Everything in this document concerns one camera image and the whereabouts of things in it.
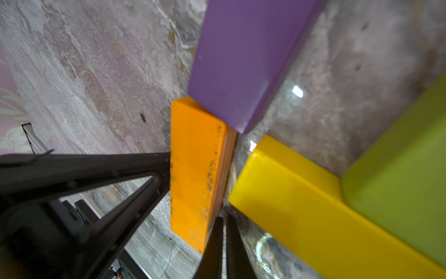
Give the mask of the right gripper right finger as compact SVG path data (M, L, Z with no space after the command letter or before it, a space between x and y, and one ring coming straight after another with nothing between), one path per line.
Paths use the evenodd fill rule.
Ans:
M223 268L228 279L257 278L234 216L216 219L194 278L220 279Z

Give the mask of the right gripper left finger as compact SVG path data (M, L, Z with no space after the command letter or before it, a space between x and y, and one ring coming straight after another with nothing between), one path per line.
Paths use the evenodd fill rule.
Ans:
M145 179L101 213L86 192ZM170 153L1 156L1 277L102 279L170 189Z

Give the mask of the small yellow block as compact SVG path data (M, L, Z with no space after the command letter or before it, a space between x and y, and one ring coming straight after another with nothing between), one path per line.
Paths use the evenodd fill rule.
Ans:
M443 279L446 271L343 201L340 179L270 136L229 203L327 279Z

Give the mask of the orange block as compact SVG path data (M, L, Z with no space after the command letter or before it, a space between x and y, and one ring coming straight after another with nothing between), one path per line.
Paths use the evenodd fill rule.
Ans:
M171 106L171 229L202 254L223 205L237 132L191 97Z

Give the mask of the lime green block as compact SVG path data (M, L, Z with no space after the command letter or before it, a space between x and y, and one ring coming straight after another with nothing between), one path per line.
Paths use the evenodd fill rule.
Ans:
M446 78L441 76L342 176L347 204L446 264Z

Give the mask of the purple block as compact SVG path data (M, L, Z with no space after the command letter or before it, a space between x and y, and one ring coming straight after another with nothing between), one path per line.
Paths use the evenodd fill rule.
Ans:
M264 116L325 1L209 1L187 93L237 132Z

